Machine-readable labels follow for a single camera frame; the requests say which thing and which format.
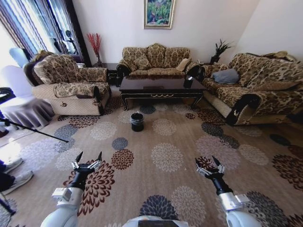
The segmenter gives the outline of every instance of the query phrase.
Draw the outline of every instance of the pant leg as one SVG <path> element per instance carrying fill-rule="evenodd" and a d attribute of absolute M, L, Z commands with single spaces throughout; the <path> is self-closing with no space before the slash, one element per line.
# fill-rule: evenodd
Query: pant leg
<path fill-rule="evenodd" d="M 13 185 L 14 181 L 15 177 L 9 174 L 0 173 L 0 192 L 10 188 L 10 186 Z"/>
<path fill-rule="evenodd" d="M 0 172 L 3 172 L 6 169 L 6 165 L 2 160 L 0 160 Z"/>
<path fill-rule="evenodd" d="M 7 190 L 10 186 L 13 185 L 15 181 L 15 177 L 3 173 L 5 170 L 6 165 L 4 164 L 3 161 L 0 160 L 0 192 Z"/>

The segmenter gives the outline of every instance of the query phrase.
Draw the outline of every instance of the potted plant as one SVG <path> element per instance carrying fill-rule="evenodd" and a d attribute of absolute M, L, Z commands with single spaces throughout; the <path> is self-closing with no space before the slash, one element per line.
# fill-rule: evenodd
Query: potted plant
<path fill-rule="evenodd" d="M 99 54 L 99 50 L 100 50 L 100 46 L 101 46 L 101 36 L 98 33 L 88 33 L 87 34 L 87 38 L 91 44 L 91 47 L 94 50 L 94 53 L 97 57 L 97 66 L 102 66 L 102 62 L 100 59 L 100 54 Z"/>
<path fill-rule="evenodd" d="M 226 41 L 223 41 L 220 39 L 220 43 L 216 44 L 216 54 L 211 57 L 210 64 L 213 65 L 215 62 L 218 62 L 220 59 L 220 55 L 226 51 L 227 49 L 231 48 L 231 43 L 225 43 Z"/>

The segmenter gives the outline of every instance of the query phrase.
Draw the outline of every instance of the framed painting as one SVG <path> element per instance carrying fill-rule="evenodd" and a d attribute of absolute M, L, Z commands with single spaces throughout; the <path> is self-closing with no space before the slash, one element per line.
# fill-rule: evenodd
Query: framed painting
<path fill-rule="evenodd" d="M 144 29 L 171 29 L 175 0 L 144 0 Z"/>

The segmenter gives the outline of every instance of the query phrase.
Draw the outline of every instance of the sofa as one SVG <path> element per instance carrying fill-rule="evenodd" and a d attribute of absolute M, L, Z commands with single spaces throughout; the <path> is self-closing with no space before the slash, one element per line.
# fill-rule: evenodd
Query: sofa
<path fill-rule="evenodd" d="M 78 68 L 66 54 L 48 54 L 24 67 L 36 98 L 59 115 L 103 115 L 111 97 L 105 68 Z"/>
<path fill-rule="evenodd" d="M 186 74 L 199 77 L 200 66 L 189 62 L 183 71 L 176 67 L 184 58 L 189 58 L 190 50 L 185 47 L 165 47 L 153 44 L 148 47 L 125 47 L 123 59 L 117 66 L 119 78 L 183 78 Z"/>
<path fill-rule="evenodd" d="M 226 69 L 237 71 L 238 83 L 214 81 L 212 74 Z M 239 53 L 229 65 L 202 66 L 202 77 L 205 99 L 229 125 L 287 123 L 289 114 L 303 110 L 302 63 Z"/>

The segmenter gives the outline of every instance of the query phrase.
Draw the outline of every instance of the shoe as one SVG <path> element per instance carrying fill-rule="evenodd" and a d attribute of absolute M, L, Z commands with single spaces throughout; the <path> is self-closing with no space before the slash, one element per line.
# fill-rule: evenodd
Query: shoe
<path fill-rule="evenodd" d="M 13 169 L 17 168 L 22 162 L 23 162 L 22 158 L 17 158 L 15 160 L 11 161 L 11 162 L 8 162 L 6 164 L 6 169 L 5 169 L 4 173 L 5 174 L 9 173 Z"/>
<path fill-rule="evenodd" d="M 11 193 L 13 190 L 27 183 L 32 177 L 34 173 L 33 171 L 28 171 L 22 175 L 19 175 L 15 178 L 13 185 L 5 191 L 2 191 L 2 194 L 7 195 Z"/>

